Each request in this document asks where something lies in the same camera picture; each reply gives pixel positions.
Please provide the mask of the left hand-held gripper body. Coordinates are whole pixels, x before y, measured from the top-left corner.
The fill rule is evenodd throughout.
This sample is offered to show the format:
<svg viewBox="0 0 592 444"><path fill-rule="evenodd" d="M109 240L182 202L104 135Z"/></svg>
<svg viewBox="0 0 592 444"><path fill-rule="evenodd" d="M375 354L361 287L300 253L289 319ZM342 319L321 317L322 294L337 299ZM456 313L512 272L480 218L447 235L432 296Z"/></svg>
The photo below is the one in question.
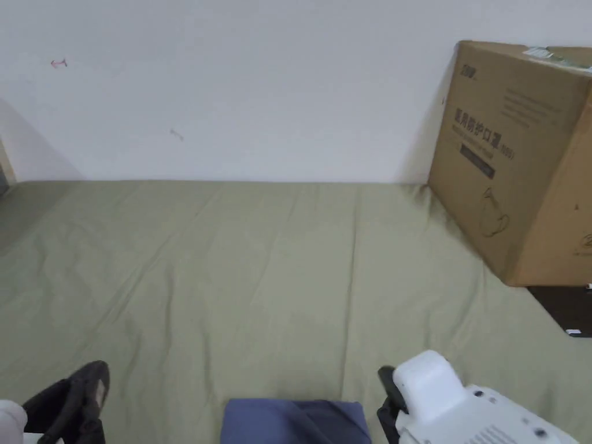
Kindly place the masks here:
<svg viewBox="0 0 592 444"><path fill-rule="evenodd" d="M1 399L1 443L41 443L46 410L40 393L24 404Z"/></svg>

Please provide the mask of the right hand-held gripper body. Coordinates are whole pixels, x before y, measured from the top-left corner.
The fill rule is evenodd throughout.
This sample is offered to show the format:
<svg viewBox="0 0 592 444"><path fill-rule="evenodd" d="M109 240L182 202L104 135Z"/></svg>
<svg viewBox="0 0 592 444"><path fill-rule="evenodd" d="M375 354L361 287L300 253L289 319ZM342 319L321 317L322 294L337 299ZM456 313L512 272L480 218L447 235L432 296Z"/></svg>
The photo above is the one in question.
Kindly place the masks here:
<svg viewBox="0 0 592 444"><path fill-rule="evenodd" d="M379 368L384 403L399 410L399 443L574 443L570 434L488 388L463 385L451 363L426 350Z"/></svg>

